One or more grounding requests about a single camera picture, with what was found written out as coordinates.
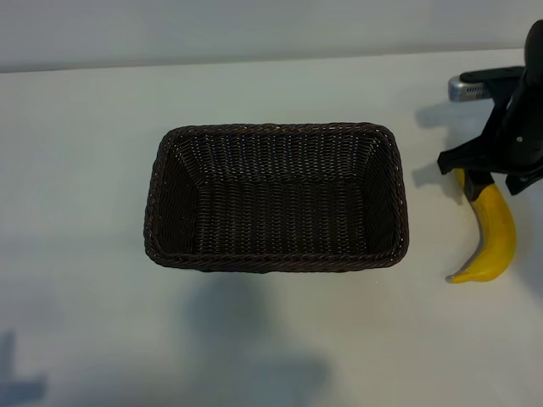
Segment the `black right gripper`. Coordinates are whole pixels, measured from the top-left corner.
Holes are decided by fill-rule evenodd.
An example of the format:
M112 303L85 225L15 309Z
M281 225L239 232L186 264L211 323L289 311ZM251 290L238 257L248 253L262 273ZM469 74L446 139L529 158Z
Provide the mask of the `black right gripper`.
M507 176L507 189L512 195L543 178L543 169L535 170L542 162L542 86L533 82L527 72L512 94L500 125L496 150L498 163L506 173L523 173ZM479 143L463 143L441 152L438 166L442 175L452 170L462 171L462 190L467 199L477 199L486 187L495 183L489 159Z

